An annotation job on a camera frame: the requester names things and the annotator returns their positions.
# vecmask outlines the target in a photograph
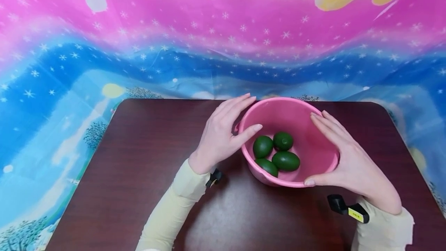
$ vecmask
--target cream sleeve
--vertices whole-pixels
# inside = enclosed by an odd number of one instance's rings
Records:
[[[171,251],[188,213],[205,193],[210,174],[197,175],[185,160],[149,216],[136,251]]]
[[[404,251],[412,244],[413,217],[403,207],[401,214],[391,215],[360,197],[358,203],[367,211],[370,221],[358,222],[352,251]]]

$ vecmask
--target woman's left hand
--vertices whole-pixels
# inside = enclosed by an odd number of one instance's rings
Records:
[[[240,113],[256,100],[250,93],[221,103],[211,114],[198,148],[189,157],[189,166],[196,174],[206,174],[220,161],[234,154],[252,138],[262,125],[256,124],[233,136],[232,126]]]

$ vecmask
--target finger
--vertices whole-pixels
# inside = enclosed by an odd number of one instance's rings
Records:
[[[245,142],[252,138],[258,131],[263,128],[261,124],[255,124],[248,127],[245,131],[231,138],[231,144],[239,149]]]
[[[244,109],[249,107],[249,105],[253,104],[255,100],[256,100],[256,97],[252,96],[248,99],[244,99],[241,102],[235,103],[232,106],[232,108],[228,111],[228,113],[226,115],[224,115],[223,120],[225,120],[226,122],[233,123],[237,119],[237,117],[240,115],[240,113]]]
[[[250,97],[250,93],[246,93],[245,95],[238,96],[236,98],[229,99],[228,101],[223,102],[221,108],[219,109],[218,116],[223,117],[228,111],[238,102],[243,101],[244,99],[247,99]]]
[[[337,119],[335,119],[334,116],[329,114],[326,110],[322,111],[322,115],[329,121],[334,122],[336,125],[338,125],[339,128],[341,128],[341,130],[343,130],[351,139],[353,139],[352,135],[350,135],[350,133],[347,131],[347,129]]]
[[[316,126],[316,128],[319,129],[319,131],[332,143],[334,143],[335,146],[338,147],[338,149],[341,148],[341,146],[345,143],[345,140],[339,136],[337,133],[335,133],[331,128],[329,128],[327,125],[323,124],[321,122],[321,117],[317,116],[315,114],[311,114],[310,116],[311,121]]]
[[[305,186],[337,186],[336,176],[337,174],[335,172],[312,175],[304,181],[304,184]]]
[[[320,122],[322,122],[324,125],[326,125],[328,128],[333,130],[336,134],[338,134],[340,137],[342,137],[345,140],[350,140],[350,137],[334,122],[329,121],[325,117],[319,116],[314,113],[314,116],[319,119]]]

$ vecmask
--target green lime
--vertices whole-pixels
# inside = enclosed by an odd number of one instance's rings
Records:
[[[288,133],[279,132],[274,135],[273,143],[278,151],[287,151],[293,147],[293,137]]]
[[[300,159],[293,152],[279,151],[273,155],[273,164],[282,171],[292,172],[299,168]]]
[[[273,140],[268,136],[259,136],[254,141],[252,151],[256,159],[268,157],[273,151]]]
[[[278,168],[270,160],[264,158],[256,159],[256,163],[273,177],[279,176]]]

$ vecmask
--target wrist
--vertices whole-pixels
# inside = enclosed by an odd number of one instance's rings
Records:
[[[214,163],[210,163],[206,157],[200,156],[196,151],[194,151],[189,156],[189,167],[197,174],[203,175],[211,171],[215,166]]]

